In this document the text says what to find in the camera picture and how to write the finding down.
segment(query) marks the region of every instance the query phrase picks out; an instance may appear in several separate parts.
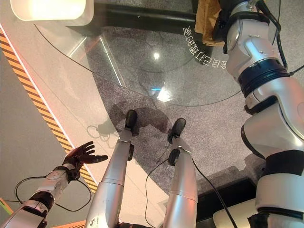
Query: round glass tabletop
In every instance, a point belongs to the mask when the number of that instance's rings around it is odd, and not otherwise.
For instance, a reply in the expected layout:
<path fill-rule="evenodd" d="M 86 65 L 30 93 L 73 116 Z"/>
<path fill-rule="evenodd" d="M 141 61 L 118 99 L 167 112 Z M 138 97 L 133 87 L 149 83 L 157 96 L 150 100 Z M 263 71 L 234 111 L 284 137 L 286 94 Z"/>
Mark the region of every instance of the round glass tabletop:
<path fill-rule="evenodd" d="M 95 0 L 94 17 L 101 17 L 93 21 L 101 23 L 94 22 L 94 26 L 79 29 L 59 21 L 36 26 L 51 45 L 92 71 L 95 80 L 102 77 L 160 101 L 208 105 L 240 91 L 226 71 L 228 56 L 223 54 L 223 47 L 203 45 L 201 36 L 194 32 L 196 9 L 192 6 L 197 1 L 117 0 L 115 4 Z M 268 0 L 267 4 L 278 18 L 279 0 Z M 147 20 L 143 28 L 143 22 L 133 20 L 140 15 L 155 19 L 155 23 Z M 174 20 L 182 23 L 174 25 Z M 271 42 L 275 32 L 271 24 Z"/>

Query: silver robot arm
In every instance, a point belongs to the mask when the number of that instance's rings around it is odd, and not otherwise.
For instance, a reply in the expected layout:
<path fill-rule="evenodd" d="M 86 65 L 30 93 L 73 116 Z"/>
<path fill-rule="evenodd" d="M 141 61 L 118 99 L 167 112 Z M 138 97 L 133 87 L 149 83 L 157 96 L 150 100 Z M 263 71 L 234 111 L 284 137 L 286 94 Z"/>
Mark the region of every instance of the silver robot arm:
<path fill-rule="evenodd" d="M 241 129 L 246 146 L 266 160 L 251 227 L 304 227 L 304 90 L 279 63 L 265 15 L 255 1 L 220 0 L 227 71 L 252 115 Z M 258 7 L 264 2 L 257 1 Z"/>
<path fill-rule="evenodd" d="M 80 168 L 84 163 L 97 163 L 107 156 L 95 156 L 93 142 L 88 142 L 72 150 L 62 166 L 56 167 L 29 198 L 0 226 L 1 228 L 44 228 L 46 217 L 63 190 L 70 181 L 80 177 Z"/>

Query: black wire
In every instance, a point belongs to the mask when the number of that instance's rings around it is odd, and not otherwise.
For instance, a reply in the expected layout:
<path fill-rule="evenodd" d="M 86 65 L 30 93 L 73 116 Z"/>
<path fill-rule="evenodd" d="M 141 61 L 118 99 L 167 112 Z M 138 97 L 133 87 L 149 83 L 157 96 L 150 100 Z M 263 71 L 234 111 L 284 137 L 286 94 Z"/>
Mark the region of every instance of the black wire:
<path fill-rule="evenodd" d="M 275 27 L 276 27 L 276 33 L 275 33 L 276 43 L 277 43 L 277 46 L 278 46 L 278 49 L 279 49 L 281 60 L 282 60 L 282 63 L 284 65 L 285 69 L 288 69 L 287 61 L 286 61 L 284 51 L 283 51 L 283 48 L 282 48 L 282 43 L 281 43 L 281 36 L 280 36 L 281 25 L 280 25 L 280 22 L 270 12 L 270 10 L 267 7 L 267 5 L 265 4 L 264 0 L 259 0 L 256 3 L 256 5 L 271 20 L 271 22 L 275 25 Z"/>
<path fill-rule="evenodd" d="M 148 177 L 151 175 L 151 173 L 156 170 L 160 165 L 164 164 L 168 159 L 164 160 L 163 162 L 159 163 L 153 170 L 151 170 L 146 178 L 146 184 L 145 184 L 145 188 L 146 188 L 146 210 L 144 212 L 144 218 L 146 219 L 146 222 L 153 228 L 156 228 L 155 226 L 151 225 L 150 222 L 148 222 L 147 220 L 147 208 L 148 208 L 148 193 L 147 193 L 147 180 Z"/>
<path fill-rule="evenodd" d="M 215 193 L 216 193 L 216 195 L 218 196 L 219 201 L 220 201 L 221 204 L 223 205 L 223 207 L 224 207 L 224 209 L 225 209 L 225 211 L 226 211 L 226 213 L 227 213 L 227 215 L 228 215 L 228 217 L 229 217 L 229 219 L 230 219 L 230 221 L 231 221 L 233 227 L 234 227 L 234 228 L 238 228 L 237 225 L 236 225 L 236 223 L 235 223 L 235 221 L 234 221 L 234 219 L 232 218 L 232 216 L 231 216 L 231 214 L 230 214 L 230 212 L 229 212 L 229 210 L 228 210 L 228 208 L 227 208 L 227 206 L 226 206 L 226 204 L 225 204 L 223 198 L 221 197 L 219 191 L 214 187 L 214 185 L 211 183 L 211 181 L 209 181 L 209 179 L 208 179 L 208 178 L 199 170 L 199 168 L 198 168 L 197 165 L 195 164 L 194 160 L 193 160 L 193 164 L 194 164 L 195 168 L 198 170 L 198 172 L 203 176 L 203 178 L 206 179 L 206 181 L 208 181 L 208 183 L 211 185 L 211 187 L 212 187 L 213 190 L 215 191 Z"/>
<path fill-rule="evenodd" d="M 49 174 L 47 174 L 46 176 L 28 177 L 28 178 L 25 178 L 25 179 L 21 180 L 21 181 L 16 185 L 16 187 L 15 187 L 15 197 L 16 197 L 17 200 L 18 200 L 18 201 L 16 201 L 16 202 L 19 202 L 19 203 L 21 203 L 21 204 L 24 202 L 24 201 L 21 201 L 20 198 L 19 198 L 19 196 L 18 196 L 18 188 L 19 188 L 19 186 L 20 186 L 23 182 L 26 182 L 26 181 L 32 180 L 32 179 L 42 179 L 42 178 L 46 178 Z M 55 203 L 55 205 L 57 205 L 57 206 L 59 206 L 59 207 L 65 209 L 65 210 L 67 210 L 67 211 L 76 212 L 76 211 L 81 210 L 82 208 L 84 208 L 86 205 L 89 204 L 89 202 L 90 202 L 91 199 L 92 199 L 92 193 L 91 193 L 90 189 L 89 189 L 89 188 L 86 186 L 86 184 L 84 184 L 82 181 L 80 181 L 80 180 L 77 180 L 77 181 L 80 182 L 81 184 L 83 184 L 83 185 L 87 188 L 87 190 L 89 191 L 90 198 L 89 198 L 88 202 L 87 202 L 85 205 L 83 205 L 82 207 L 80 207 L 79 209 L 77 209 L 77 210 L 68 209 L 68 208 L 66 208 L 66 207 L 61 206 L 60 204 L 57 204 L 57 203 Z"/>
<path fill-rule="evenodd" d="M 20 184 L 22 184 L 23 182 L 26 182 L 26 181 L 28 181 L 28 180 L 32 180 L 32 179 L 42 179 L 42 178 L 46 178 L 49 174 L 47 174 L 47 175 L 45 175 L 45 176 L 38 176 L 38 177 L 27 177 L 27 178 L 21 180 L 21 181 L 16 185 L 16 187 L 15 187 L 15 197 L 16 197 L 16 199 L 18 200 L 18 202 L 21 203 L 21 204 L 23 203 L 23 201 L 21 201 L 21 200 L 19 199 L 19 196 L 18 196 L 18 188 L 19 188 Z"/>
<path fill-rule="evenodd" d="M 299 67 L 299 68 L 297 68 L 296 70 L 294 70 L 294 71 L 292 71 L 292 72 L 289 72 L 289 75 L 292 76 L 292 75 L 294 75 L 296 72 L 298 72 L 299 70 L 302 70 L 303 68 L 304 68 L 304 65 L 301 66 L 301 67 Z"/>
<path fill-rule="evenodd" d="M 63 209 L 65 209 L 65 210 L 67 210 L 67 211 L 70 211 L 70 212 L 76 212 L 76 211 L 79 211 L 79 210 L 81 210 L 82 208 L 84 208 L 86 205 L 88 205 L 89 204 L 89 202 L 91 201 L 91 199 L 92 199 L 92 193 L 91 193 L 91 190 L 86 186 L 86 184 L 84 184 L 82 181 L 80 181 L 80 180 L 77 180 L 78 182 L 80 182 L 81 184 L 83 184 L 85 187 L 86 187 L 86 189 L 89 191 L 89 193 L 90 193 L 90 198 L 89 198 L 89 200 L 87 201 L 87 203 L 85 204 L 85 205 L 83 205 L 82 207 L 80 207 L 79 209 L 77 209 L 77 210 L 71 210 L 71 209 L 68 209 L 68 208 L 65 208 L 65 207 L 63 207 L 63 206 L 61 206 L 61 205 L 59 205 L 59 204 L 57 204 L 57 203 L 55 203 L 57 206 L 59 206 L 59 207 L 61 207 L 61 208 L 63 208 Z"/>

